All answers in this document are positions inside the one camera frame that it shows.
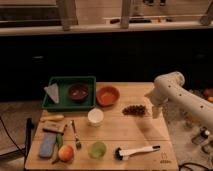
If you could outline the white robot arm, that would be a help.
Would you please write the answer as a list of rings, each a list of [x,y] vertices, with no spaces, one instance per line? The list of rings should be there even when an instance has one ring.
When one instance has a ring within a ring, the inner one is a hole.
[[[185,90],[184,83],[185,78],[178,71],[159,75],[154,79],[154,88],[146,96],[156,107],[172,100],[197,117],[208,130],[213,131],[213,103]]]

